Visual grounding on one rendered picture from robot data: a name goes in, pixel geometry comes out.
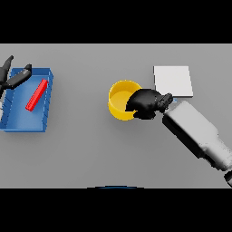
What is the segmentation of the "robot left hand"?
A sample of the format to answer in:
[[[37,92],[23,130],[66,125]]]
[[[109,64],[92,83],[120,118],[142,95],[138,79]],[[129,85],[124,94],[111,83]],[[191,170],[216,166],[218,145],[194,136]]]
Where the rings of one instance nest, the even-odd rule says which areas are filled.
[[[20,84],[26,82],[32,76],[32,65],[28,63],[21,72],[8,79],[8,73],[11,67],[11,63],[14,57],[11,55],[6,60],[5,63],[0,67],[0,99],[5,90],[13,90]]]

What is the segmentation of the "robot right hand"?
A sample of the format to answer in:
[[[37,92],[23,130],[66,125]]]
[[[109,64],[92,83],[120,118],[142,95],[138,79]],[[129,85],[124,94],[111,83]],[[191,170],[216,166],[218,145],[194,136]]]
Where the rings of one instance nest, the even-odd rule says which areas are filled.
[[[152,120],[156,111],[163,113],[172,102],[171,93],[162,95],[152,89],[139,89],[128,99],[125,111],[133,111],[134,118]]]

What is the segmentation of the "yellow bowl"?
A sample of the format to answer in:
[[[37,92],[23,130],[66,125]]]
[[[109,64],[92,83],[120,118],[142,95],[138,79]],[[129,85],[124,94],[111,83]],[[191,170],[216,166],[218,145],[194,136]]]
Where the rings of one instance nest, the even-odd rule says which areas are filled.
[[[111,115],[120,121],[133,120],[134,111],[125,111],[126,104],[140,86],[130,80],[120,80],[112,85],[108,95],[108,108]]]

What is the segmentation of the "red beaker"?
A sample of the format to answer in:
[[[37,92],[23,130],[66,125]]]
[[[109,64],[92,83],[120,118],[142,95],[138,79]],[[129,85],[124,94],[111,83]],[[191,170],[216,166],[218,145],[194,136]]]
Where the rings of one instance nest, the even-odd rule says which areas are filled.
[[[25,108],[28,111],[33,111],[36,104],[41,99],[42,95],[44,94],[46,88],[48,86],[48,81],[45,79],[42,79],[37,86],[36,90],[34,91],[33,95],[31,96],[29,102],[26,104]]]

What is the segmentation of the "pale square scale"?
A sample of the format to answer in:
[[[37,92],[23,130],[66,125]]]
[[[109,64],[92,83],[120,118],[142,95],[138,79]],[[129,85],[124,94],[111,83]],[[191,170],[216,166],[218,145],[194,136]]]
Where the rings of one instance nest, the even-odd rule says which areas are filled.
[[[188,66],[154,66],[155,89],[174,98],[191,98],[193,90]]]

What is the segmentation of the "blue tray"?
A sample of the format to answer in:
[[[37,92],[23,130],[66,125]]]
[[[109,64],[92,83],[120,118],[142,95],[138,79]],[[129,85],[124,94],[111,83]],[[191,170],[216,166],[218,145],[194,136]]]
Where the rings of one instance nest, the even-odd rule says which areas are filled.
[[[25,106],[33,96],[41,80],[48,85],[32,111]],[[53,73],[50,68],[33,68],[32,76],[14,90],[6,90],[2,103],[0,131],[5,132],[45,132],[49,116],[49,104],[53,89]]]

